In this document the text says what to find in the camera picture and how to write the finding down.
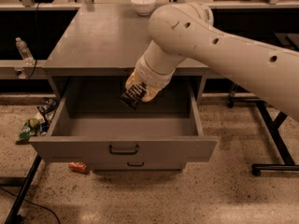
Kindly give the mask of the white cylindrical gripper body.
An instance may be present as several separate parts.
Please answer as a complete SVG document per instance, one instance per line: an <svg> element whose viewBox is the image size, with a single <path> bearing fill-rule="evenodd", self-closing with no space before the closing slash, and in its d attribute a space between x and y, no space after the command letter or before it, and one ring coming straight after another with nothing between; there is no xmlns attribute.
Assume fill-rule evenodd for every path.
<svg viewBox="0 0 299 224"><path fill-rule="evenodd" d="M171 80L173 73L161 75L152 70L144 57L141 57L136 65L135 72L139 75L142 82L152 88L164 88Z"/></svg>

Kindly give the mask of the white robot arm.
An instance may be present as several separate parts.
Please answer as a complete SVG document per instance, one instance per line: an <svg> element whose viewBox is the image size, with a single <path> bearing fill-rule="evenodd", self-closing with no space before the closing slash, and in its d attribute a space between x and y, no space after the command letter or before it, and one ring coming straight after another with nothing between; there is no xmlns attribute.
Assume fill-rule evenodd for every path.
<svg viewBox="0 0 299 224"><path fill-rule="evenodd" d="M191 58L299 120L299 54L213 27L213 15L200 3L166 5L149 18L151 42L125 88L144 83L144 102L152 100Z"/></svg>

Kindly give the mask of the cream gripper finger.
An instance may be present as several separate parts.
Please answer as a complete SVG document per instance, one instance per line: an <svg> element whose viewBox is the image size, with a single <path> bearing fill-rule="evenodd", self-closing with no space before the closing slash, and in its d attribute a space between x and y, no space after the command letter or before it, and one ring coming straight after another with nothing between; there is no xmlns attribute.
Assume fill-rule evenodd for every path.
<svg viewBox="0 0 299 224"><path fill-rule="evenodd" d="M125 89L130 90L133 86L136 86L139 90L142 91L143 90L142 82L143 82L143 79L136 72L136 70L134 70L133 73L126 80Z"/></svg>
<svg viewBox="0 0 299 224"><path fill-rule="evenodd" d="M148 86L146 88L146 93L142 97L141 101L144 103L150 102L151 100L153 100L156 97L156 95L160 92L160 90L161 90L160 88L154 88L154 87Z"/></svg>

